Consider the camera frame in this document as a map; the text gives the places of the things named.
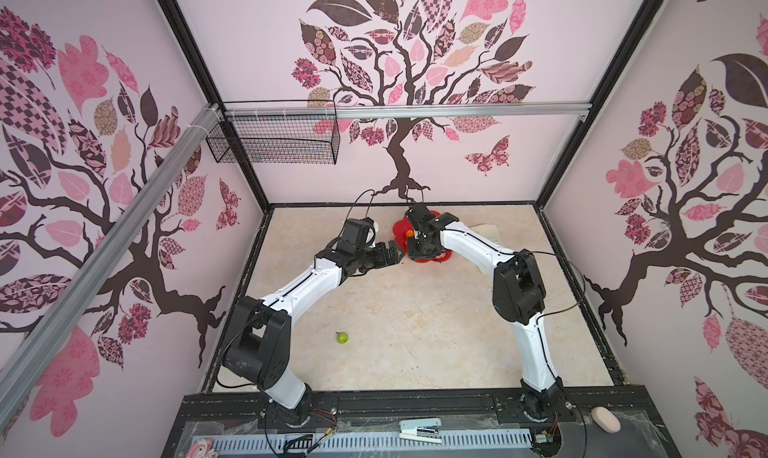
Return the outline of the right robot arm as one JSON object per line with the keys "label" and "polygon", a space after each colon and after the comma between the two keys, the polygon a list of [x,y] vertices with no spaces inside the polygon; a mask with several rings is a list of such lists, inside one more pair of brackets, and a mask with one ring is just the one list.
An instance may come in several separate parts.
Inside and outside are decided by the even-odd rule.
{"label": "right robot arm", "polygon": [[492,279],[492,305],[511,324],[522,363],[522,407],[542,422],[554,414],[562,398],[562,380],[550,361],[544,330],[546,289],[534,254],[512,250],[471,230],[451,213],[434,214],[414,203],[405,212],[414,236],[407,253],[426,260],[453,252],[475,264]]}

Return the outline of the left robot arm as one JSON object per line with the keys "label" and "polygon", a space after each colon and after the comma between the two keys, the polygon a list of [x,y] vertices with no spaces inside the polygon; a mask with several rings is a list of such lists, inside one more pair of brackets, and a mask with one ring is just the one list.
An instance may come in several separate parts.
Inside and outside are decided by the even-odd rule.
{"label": "left robot arm", "polygon": [[292,328],[320,298],[347,279],[393,266],[405,256],[394,240],[378,242],[371,218],[349,218],[304,272],[262,298],[238,300],[225,334],[221,365],[267,395],[291,426],[311,413],[311,387],[290,370]]}

